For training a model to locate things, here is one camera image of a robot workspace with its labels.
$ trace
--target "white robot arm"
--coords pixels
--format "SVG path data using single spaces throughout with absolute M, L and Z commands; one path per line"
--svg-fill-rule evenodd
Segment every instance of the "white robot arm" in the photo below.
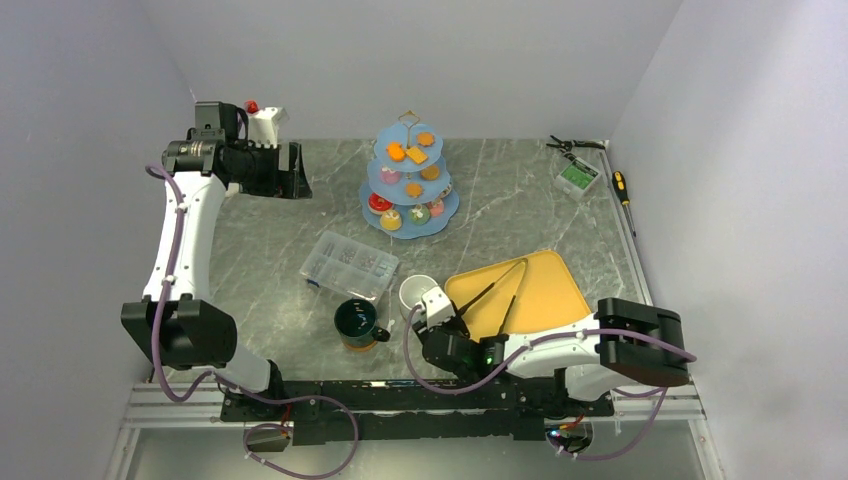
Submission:
M 476 381 L 504 362 L 504 372 L 522 379 L 553 378 L 564 369 L 568 397 L 586 402 L 618 387 L 672 387 L 689 381 L 686 364 L 694 357 L 683 351 L 680 317 L 672 311 L 607 298 L 598 302 L 596 313 L 569 325 L 474 342 L 461 319 L 463 309 L 456 311 L 440 298 L 447 298 L 440 288 L 428 292 L 419 303 L 424 318 L 412 328 L 422 341 L 424 358 L 460 378 Z M 583 334 L 587 331 L 629 335 Z
M 239 342 L 232 317 L 212 304 L 209 258 L 215 222 L 231 181 L 248 194 L 266 197 L 309 198 L 312 191 L 300 146 L 278 142 L 279 123 L 288 118 L 285 110 L 260 110 L 253 102 L 247 107 L 245 111 L 221 102 L 198 103 L 196 127 L 185 141 L 171 142 L 162 154 L 164 169 L 182 198 L 176 198 L 165 184 L 165 219 L 156 262 L 142 301 L 124 304 L 121 321 L 152 361 L 156 306 L 166 302 L 159 342 L 162 364 L 180 370 L 213 370 L 246 390 L 264 392 L 279 371 Z M 245 138 L 239 138 L 242 125 Z M 182 229 L 175 236 L 180 210 Z M 170 290 L 167 298 L 160 298 L 175 238 L 178 251 Z

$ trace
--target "yellow screwdriver handle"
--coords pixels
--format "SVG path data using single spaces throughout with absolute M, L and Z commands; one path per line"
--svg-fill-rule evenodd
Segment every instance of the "yellow screwdriver handle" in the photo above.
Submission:
M 612 188 L 615 190 L 615 195 L 618 197 L 618 201 L 621 202 L 622 205 L 629 204 L 630 197 L 627 196 L 627 181 L 624 180 L 624 174 L 616 171 L 612 174 L 612 176 Z

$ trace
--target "dark mug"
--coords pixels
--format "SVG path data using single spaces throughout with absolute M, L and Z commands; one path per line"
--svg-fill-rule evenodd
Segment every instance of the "dark mug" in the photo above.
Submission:
M 365 300 L 353 299 L 339 305 L 333 323 L 342 343 L 355 352 L 370 350 L 377 342 L 388 342 L 391 337 L 388 330 L 377 326 L 377 309 Z

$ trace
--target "pastry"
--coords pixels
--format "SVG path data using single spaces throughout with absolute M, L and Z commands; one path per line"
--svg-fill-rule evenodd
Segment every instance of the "pastry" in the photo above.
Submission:
M 430 210 L 430 216 L 436 218 L 445 213 L 445 202 L 441 198 L 437 198 L 427 204 L 427 209 Z
M 372 193 L 371 196 L 368 197 L 368 210 L 371 210 L 371 213 L 374 215 L 382 215 L 383 212 L 392 207 L 392 202 L 377 195 L 376 193 Z
M 389 158 L 394 162 L 402 162 L 404 158 L 406 158 L 406 152 L 403 151 L 403 147 L 400 146 L 398 142 L 391 142 L 389 146 L 386 147 L 386 152 L 389 154 Z
M 409 157 L 410 160 L 415 162 L 416 165 L 421 165 L 422 163 L 427 161 L 427 154 L 424 153 L 424 150 L 421 150 L 418 147 L 412 147 L 406 151 L 406 156 Z
M 400 172 L 383 165 L 380 167 L 380 180 L 382 180 L 383 183 L 394 185 L 400 181 Z
M 442 190 L 442 193 L 439 194 L 439 199 L 445 198 L 450 195 L 450 192 L 453 190 L 453 186 L 449 183 L 448 187 Z
M 380 217 L 380 226 L 386 230 L 394 231 L 400 228 L 401 225 L 403 225 L 403 222 L 397 210 L 386 210 L 383 212 L 383 216 Z
M 424 189 L 421 188 L 421 185 L 418 185 L 417 183 L 406 184 L 406 194 L 410 197 L 418 198 L 422 193 L 424 193 Z
M 418 140 L 418 145 L 421 145 L 422 147 L 429 147 L 436 143 L 436 136 L 430 132 L 421 132 L 416 138 Z
M 429 167 L 421 170 L 421 178 L 424 180 L 435 180 L 439 178 L 439 167 L 436 165 L 430 165 Z
M 430 210 L 419 203 L 409 210 L 409 219 L 416 225 L 424 225 L 430 220 Z

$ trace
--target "small green box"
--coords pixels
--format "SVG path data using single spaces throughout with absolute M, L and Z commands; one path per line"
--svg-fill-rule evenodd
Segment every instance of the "small green box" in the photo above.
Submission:
M 571 153 L 565 154 L 571 163 L 554 179 L 554 185 L 574 200 L 580 200 L 587 190 L 601 177 L 597 168 Z

